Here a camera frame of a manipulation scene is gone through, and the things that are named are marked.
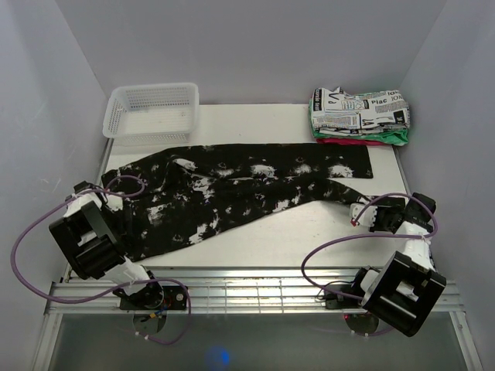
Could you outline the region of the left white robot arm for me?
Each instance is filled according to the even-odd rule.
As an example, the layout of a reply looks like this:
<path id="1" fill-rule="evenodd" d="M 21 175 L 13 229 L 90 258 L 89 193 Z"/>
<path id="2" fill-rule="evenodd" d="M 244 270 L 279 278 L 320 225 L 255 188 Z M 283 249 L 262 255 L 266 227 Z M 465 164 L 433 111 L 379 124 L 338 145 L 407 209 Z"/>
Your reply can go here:
<path id="1" fill-rule="evenodd" d="M 101 187 L 81 182 L 66 201 L 67 211 L 49 225 L 49 231 L 77 276 L 126 283 L 112 294 L 136 308 L 161 307 L 164 289 L 150 281 L 151 271 L 126 256 L 124 237 L 111 222 L 109 196 L 101 193 Z"/>

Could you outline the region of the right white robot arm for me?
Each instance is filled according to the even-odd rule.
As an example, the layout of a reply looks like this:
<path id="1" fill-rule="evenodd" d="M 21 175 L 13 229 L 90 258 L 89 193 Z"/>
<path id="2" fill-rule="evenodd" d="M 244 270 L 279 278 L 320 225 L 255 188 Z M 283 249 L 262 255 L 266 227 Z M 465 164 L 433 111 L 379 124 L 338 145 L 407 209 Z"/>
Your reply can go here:
<path id="1" fill-rule="evenodd" d="M 396 251 L 384 268 L 362 267 L 349 288 L 350 300 L 412 337 L 422 327 L 446 288 L 446 279 L 434 267 L 431 237 L 436 202 L 421 193 L 405 200 L 387 196 L 368 208 L 364 202 L 350 206 L 351 221 L 395 241 Z"/>

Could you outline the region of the black white patterned trousers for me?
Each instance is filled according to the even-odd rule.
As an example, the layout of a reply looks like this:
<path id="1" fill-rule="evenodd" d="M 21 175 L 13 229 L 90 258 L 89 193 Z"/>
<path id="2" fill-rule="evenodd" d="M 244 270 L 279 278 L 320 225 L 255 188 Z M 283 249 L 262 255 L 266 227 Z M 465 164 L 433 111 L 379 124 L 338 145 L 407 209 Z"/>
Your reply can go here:
<path id="1" fill-rule="evenodd" d="M 372 179 L 364 146 L 225 144 L 167 148 L 105 172 L 127 199 L 110 213 L 138 262 L 190 247 L 272 213 L 313 201 L 366 196 L 343 179 Z"/>

